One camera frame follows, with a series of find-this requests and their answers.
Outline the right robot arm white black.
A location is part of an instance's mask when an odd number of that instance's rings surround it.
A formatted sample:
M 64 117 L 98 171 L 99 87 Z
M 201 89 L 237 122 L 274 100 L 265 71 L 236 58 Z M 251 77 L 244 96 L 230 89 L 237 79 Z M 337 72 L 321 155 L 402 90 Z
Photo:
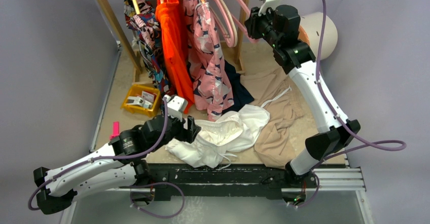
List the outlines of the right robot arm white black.
M 350 144 L 352 133 L 358 133 L 358 120 L 350 120 L 337 106 L 330 92 L 322 96 L 319 87 L 326 88 L 316 68 L 316 58 L 310 46 L 299 39 L 301 18 L 298 10 L 289 5 L 268 8 L 254 7 L 244 24 L 248 36 L 263 39 L 273 49 L 275 61 L 293 80 L 310 106 L 318 133 L 305 140 L 305 148 L 285 166 L 284 179 L 297 187 L 310 170 L 325 157 L 339 152 Z

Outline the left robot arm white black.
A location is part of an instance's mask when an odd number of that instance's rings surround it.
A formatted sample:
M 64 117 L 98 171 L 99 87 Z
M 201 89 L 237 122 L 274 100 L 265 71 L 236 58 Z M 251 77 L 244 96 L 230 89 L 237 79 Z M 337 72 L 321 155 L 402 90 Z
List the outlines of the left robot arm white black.
M 27 207 L 49 215 L 63 211 L 93 193 L 115 188 L 154 188 L 167 185 L 152 174 L 145 157 L 172 140 L 191 143 L 201 131 L 192 116 L 156 116 L 124 130 L 108 143 L 68 165 L 33 171 L 37 189 Z

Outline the white shorts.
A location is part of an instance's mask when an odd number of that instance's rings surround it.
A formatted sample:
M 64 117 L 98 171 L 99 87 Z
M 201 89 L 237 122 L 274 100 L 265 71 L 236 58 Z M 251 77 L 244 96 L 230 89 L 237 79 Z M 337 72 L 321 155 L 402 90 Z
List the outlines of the white shorts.
M 270 113 L 264 107 L 290 90 L 291 87 L 288 87 L 262 106 L 246 104 L 238 112 L 229 111 L 215 122 L 196 120 L 201 130 L 192 142 L 174 138 L 165 149 L 194 168 L 215 168 L 224 159 L 231 165 L 230 157 L 236 157 L 236 152 L 253 147 L 269 123 Z

